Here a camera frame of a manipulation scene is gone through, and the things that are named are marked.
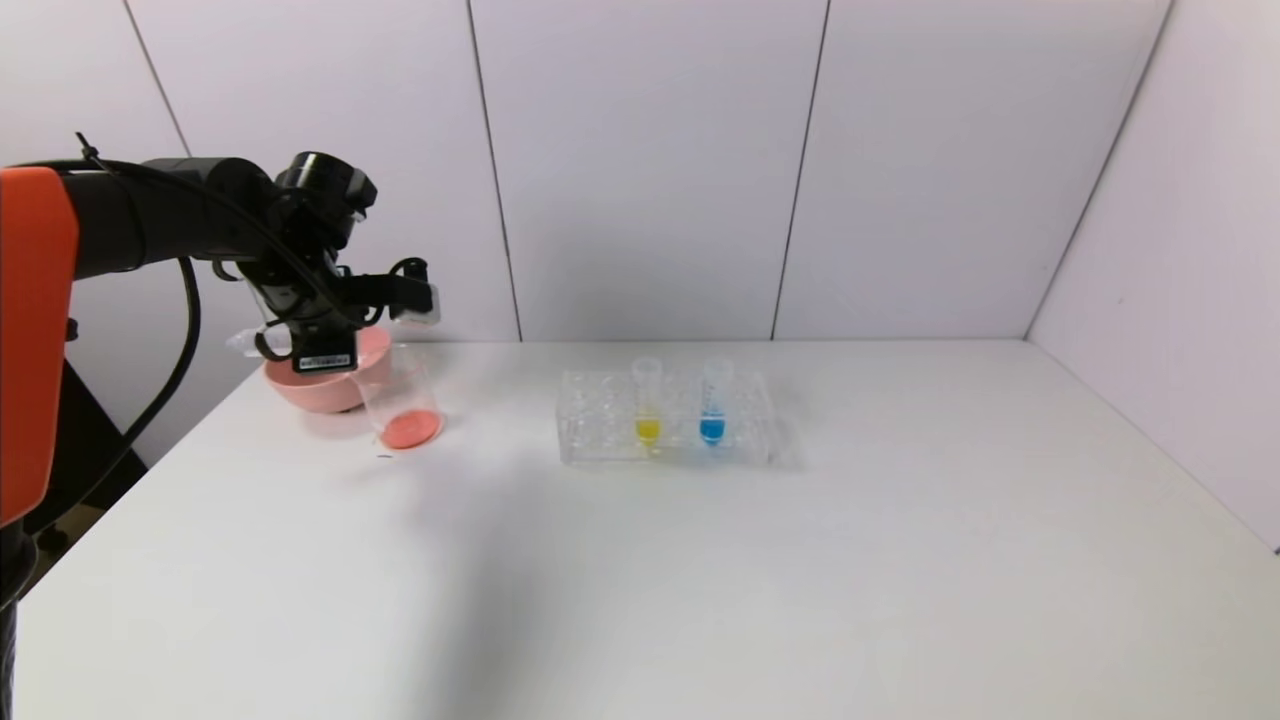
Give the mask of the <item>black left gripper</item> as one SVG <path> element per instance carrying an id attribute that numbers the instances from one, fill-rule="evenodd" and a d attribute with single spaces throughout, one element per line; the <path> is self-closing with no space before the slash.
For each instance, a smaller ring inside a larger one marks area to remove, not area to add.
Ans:
<path id="1" fill-rule="evenodd" d="M 297 374 L 334 374 L 358 368 L 357 327 L 328 300 L 300 284 L 259 283 L 265 328 L 283 328 L 288 350 L 259 342 L 268 359 L 291 365 Z"/>

